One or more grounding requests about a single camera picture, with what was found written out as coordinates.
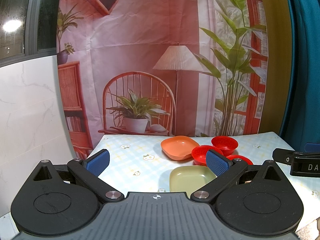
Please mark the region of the person's right hand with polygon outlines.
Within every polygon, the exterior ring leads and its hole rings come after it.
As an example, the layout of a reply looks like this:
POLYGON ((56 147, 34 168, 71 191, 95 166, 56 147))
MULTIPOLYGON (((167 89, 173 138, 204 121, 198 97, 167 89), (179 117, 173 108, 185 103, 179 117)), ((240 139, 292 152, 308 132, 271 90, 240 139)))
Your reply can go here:
POLYGON ((320 235, 320 218, 317 218, 317 230, 319 231, 320 235))

